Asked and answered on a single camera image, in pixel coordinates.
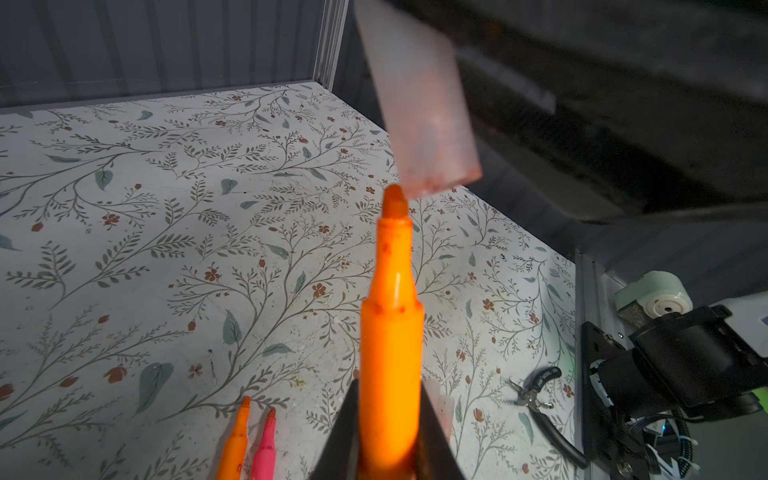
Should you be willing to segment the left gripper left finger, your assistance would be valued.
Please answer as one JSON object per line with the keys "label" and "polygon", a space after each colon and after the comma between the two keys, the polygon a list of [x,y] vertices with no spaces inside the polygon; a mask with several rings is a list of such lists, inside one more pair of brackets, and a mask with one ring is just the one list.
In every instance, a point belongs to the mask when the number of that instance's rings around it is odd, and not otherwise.
{"label": "left gripper left finger", "polygon": [[356,480],[360,460],[359,380],[344,398],[330,435],[310,475],[311,480]]}

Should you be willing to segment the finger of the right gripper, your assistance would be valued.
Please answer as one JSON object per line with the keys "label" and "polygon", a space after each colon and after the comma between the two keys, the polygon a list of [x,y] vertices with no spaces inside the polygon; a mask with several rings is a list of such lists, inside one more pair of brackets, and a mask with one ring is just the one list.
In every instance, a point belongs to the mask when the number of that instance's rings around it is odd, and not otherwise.
{"label": "finger of the right gripper", "polygon": [[476,133],[582,222],[767,217],[763,1],[399,1]]}

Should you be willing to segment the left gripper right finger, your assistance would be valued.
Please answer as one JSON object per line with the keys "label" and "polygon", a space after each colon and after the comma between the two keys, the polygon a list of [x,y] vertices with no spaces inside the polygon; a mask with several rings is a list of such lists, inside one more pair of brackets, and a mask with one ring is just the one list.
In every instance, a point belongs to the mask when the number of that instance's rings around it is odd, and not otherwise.
{"label": "left gripper right finger", "polygon": [[416,440],[416,478],[464,480],[424,385],[421,386],[419,430]]}

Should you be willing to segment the pink marker pen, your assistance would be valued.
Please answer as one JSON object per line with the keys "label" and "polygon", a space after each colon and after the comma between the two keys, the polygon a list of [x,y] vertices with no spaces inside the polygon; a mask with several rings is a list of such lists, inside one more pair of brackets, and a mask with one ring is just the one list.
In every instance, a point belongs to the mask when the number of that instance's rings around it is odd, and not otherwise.
{"label": "pink marker pen", "polygon": [[276,466],[276,409],[271,408],[263,425],[262,437],[251,466],[250,480],[273,480]]}

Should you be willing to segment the orange marker pen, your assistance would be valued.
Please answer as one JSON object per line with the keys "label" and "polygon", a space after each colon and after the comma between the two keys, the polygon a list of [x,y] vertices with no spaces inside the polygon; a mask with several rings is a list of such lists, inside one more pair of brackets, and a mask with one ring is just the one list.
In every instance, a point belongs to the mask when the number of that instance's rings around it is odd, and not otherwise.
{"label": "orange marker pen", "polygon": [[385,189],[376,259],[361,306],[360,476],[408,479],[419,428],[424,309],[412,275],[413,223],[402,188]]}
{"label": "orange marker pen", "polygon": [[227,438],[219,461],[216,480],[239,480],[248,449],[248,421],[251,398],[243,398],[234,427]]}

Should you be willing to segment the translucent pink caps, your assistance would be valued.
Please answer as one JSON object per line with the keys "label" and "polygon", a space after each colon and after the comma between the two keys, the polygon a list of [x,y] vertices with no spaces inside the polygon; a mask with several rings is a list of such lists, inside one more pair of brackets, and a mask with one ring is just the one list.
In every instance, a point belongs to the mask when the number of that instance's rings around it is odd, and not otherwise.
{"label": "translucent pink caps", "polygon": [[480,179],[448,38],[388,1],[356,1],[354,14],[406,198]]}

